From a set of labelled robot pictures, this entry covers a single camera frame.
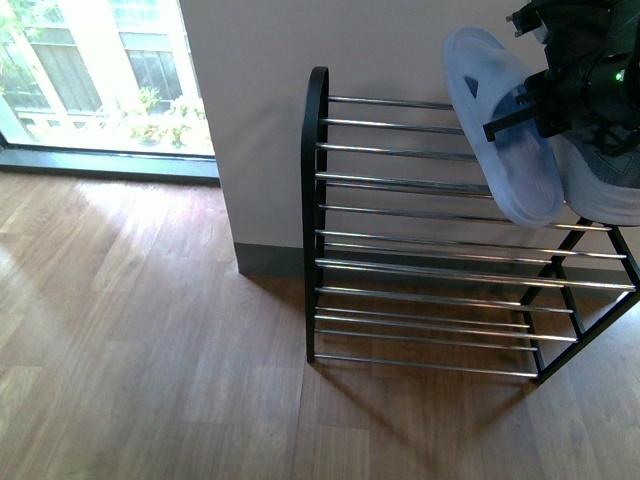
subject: translucent slipper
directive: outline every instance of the translucent slipper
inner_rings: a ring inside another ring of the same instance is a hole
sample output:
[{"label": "translucent slipper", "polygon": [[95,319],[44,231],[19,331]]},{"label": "translucent slipper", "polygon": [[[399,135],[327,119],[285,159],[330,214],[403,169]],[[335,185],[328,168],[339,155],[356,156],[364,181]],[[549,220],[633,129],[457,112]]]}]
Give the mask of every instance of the translucent slipper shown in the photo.
[{"label": "translucent slipper", "polygon": [[512,222],[547,225],[563,204],[560,174],[547,140],[529,120],[486,139],[483,126],[520,110],[515,97],[529,69],[490,33],[478,28],[453,32],[444,48],[451,102],[493,197]]}]

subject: sneaker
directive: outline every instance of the sneaker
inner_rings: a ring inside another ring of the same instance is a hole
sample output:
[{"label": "sneaker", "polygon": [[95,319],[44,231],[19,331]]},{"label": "sneaker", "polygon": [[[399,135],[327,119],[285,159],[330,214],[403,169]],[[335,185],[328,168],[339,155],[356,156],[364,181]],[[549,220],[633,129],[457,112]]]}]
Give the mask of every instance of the sneaker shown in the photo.
[{"label": "sneaker", "polygon": [[594,128],[578,127],[551,139],[567,204],[578,215],[608,225],[640,225],[640,151],[603,155]]}]

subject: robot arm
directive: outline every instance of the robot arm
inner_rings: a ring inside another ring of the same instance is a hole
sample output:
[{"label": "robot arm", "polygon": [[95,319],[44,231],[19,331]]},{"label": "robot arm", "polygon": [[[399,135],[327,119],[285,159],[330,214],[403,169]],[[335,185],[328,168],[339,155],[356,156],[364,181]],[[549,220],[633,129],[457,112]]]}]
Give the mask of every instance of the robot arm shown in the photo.
[{"label": "robot arm", "polygon": [[526,80],[527,108],[485,125],[489,141],[535,118],[545,138],[593,130],[606,155],[640,144],[640,0],[532,0],[507,21],[545,44],[549,69]]}]

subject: slipper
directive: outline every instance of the slipper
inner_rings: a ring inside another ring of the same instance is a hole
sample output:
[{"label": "slipper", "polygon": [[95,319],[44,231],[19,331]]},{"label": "slipper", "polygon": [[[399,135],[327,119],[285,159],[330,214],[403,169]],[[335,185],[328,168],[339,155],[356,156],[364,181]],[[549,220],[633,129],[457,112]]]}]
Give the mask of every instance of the slipper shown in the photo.
[{"label": "slipper", "polygon": [[567,204],[594,222],[640,225],[640,152],[603,155],[588,133],[574,129],[551,139]]},{"label": "slipper", "polygon": [[529,69],[490,33],[479,28],[453,32],[444,48],[451,103],[487,178],[498,207],[512,222],[541,227],[556,219],[563,205],[560,174],[549,142],[533,120],[496,133],[489,142],[483,125],[524,107]]}]

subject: laminate flooring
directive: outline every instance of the laminate flooring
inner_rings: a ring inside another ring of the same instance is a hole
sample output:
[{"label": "laminate flooring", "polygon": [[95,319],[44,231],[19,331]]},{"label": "laminate flooring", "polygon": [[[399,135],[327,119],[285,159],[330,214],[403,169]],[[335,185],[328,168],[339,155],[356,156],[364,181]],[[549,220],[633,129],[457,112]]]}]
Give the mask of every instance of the laminate flooring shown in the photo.
[{"label": "laminate flooring", "polygon": [[2,480],[640,478],[637,312],[540,387],[312,367],[217,188],[1,173],[0,293]]}]

